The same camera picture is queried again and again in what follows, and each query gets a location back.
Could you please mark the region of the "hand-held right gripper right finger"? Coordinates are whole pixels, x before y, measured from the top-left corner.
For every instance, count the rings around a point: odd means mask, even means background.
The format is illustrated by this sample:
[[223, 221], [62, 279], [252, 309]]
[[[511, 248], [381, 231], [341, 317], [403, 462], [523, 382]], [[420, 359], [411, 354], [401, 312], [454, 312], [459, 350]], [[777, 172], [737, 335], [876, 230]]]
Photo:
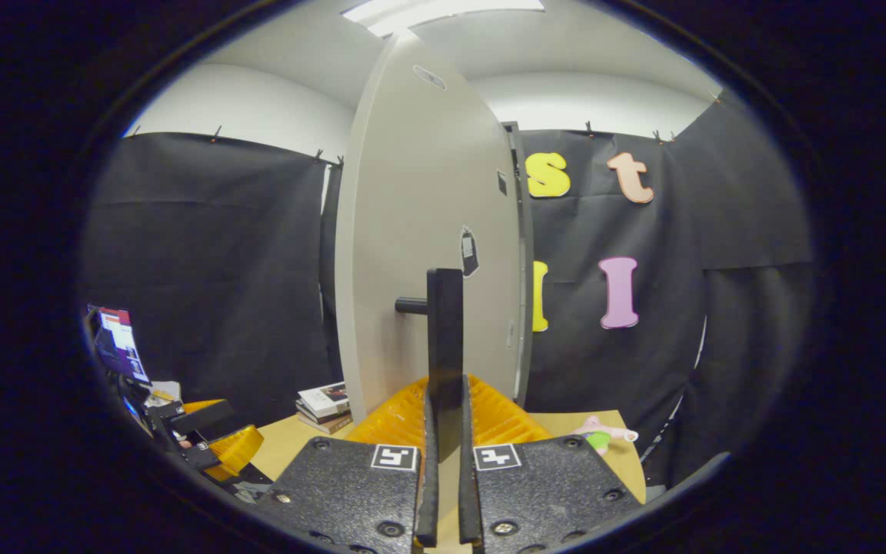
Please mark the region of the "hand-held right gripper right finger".
[[586, 432], [553, 435], [477, 376], [463, 378], [458, 536], [475, 553], [578, 547], [642, 502]]

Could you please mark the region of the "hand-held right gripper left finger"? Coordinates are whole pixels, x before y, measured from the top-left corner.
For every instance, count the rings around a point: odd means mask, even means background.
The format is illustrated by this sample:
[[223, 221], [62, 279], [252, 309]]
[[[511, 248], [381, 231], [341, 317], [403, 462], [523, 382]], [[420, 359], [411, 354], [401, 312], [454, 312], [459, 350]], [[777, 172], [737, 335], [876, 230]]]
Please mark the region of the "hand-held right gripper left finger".
[[428, 380], [409, 383], [347, 437], [307, 439], [256, 511], [338, 551], [422, 551], [437, 537], [437, 434]]

